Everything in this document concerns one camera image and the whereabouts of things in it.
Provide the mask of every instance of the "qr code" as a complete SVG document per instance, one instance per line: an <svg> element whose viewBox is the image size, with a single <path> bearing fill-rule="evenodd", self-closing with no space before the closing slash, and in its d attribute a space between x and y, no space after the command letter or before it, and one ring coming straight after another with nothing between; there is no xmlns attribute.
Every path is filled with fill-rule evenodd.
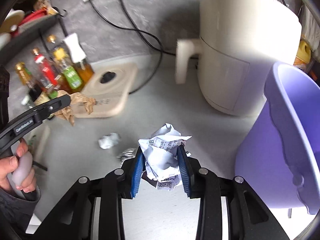
<svg viewBox="0 0 320 240"><path fill-rule="evenodd" d="M158 187L172 188L172 182L171 181L158 182Z"/></svg>

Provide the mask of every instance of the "hand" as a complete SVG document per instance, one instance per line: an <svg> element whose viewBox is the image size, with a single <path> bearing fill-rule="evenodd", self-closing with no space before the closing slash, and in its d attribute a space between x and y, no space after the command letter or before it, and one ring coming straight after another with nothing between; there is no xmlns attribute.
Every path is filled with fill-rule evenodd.
<svg viewBox="0 0 320 240"><path fill-rule="evenodd" d="M28 145L24 139L21 139L20 144L17 147L17 156L22 157L27 151ZM19 162L16 156L7 157L0 160L0 188L9 194L12 194L14 191L9 180L7 179L7 174L15 171L18 165ZM17 189L23 190L25 193L32 192L36 189L36 177L35 170L33 168L21 185L17 186Z"/></svg>

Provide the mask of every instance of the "finger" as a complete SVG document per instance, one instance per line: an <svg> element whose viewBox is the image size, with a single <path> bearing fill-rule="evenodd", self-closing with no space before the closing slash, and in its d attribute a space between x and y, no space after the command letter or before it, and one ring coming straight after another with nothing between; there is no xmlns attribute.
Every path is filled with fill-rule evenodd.
<svg viewBox="0 0 320 240"><path fill-rule="evenodd" d="M3 158L0 160L0 179L7 177L7 174L15 171L18 167L18 159L16 156Z"/></svg>
<svg viewBox="0 0 320 240"><path fill-rule="evenodd" d="M17 185L17 189L22 190L28 187L32 183L34 176L35 176L35 170L32 168L29 175L24 179L21 185Z"/></svg>
<svg viewBox="0 0 320 240"><path fill-rule="evenodd" d="M35 191L36 190L36 183L37 183L37 179L36 179L36 177L33 177L31 184L28 187L24 188L23 191L25 193Z"/></svg>
<svg viewBox="0 0 320 240"><path fill-rule="evenodd" d="M20 144L17 147L17 155L22 157L28 151L28 145L26 141L22 138Z"/></svg>

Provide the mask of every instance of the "gray sleeve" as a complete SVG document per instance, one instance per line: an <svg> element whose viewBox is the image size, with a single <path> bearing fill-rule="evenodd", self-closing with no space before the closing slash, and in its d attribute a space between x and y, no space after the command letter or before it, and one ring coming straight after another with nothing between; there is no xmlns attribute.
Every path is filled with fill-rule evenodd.
<svg viewBox="0 0 320 240"><path fill-rule="evenodd" d="M14 227L25 232L33 211L40 199L40 190L36 187L36 201L27 201L16 198L0 189L0 211L6 217L7 221Z"/></svg>

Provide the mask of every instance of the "metal screw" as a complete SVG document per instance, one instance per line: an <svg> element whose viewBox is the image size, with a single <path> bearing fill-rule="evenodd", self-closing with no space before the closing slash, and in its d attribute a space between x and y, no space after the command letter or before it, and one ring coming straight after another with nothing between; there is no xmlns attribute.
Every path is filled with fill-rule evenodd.
<svg viewBox="0 0 320 240"><path fill-rule="evenodd" d="M201 169L199 169L199 173L206 175L206 174L208 174L208 170L206 168L201 168Z"/></svg>
<svg viewBox="0 0 320 240"><path fill-rule="evenodd" d="M241 176L236 176L236 177L235 177L235 181L236 181L237 183L243 183L243 182L244 182L244 179L243 179Z"/></svg>
<svg viewBox="0 0 320 240"><path fill-rule="evenodd" d="M79 181L80 184L84 184L84 183L87 183L88 178L87 177L81 177L78 181Z"/></svg>
<svg viewBox="0 0 320 240"><path fill-rule="evenodd" d="M124 170L122 170L122 169L116 169L116 170L115 170L115 174L116 174L116 175L122 175L122 174L124 174Z"/></svg>

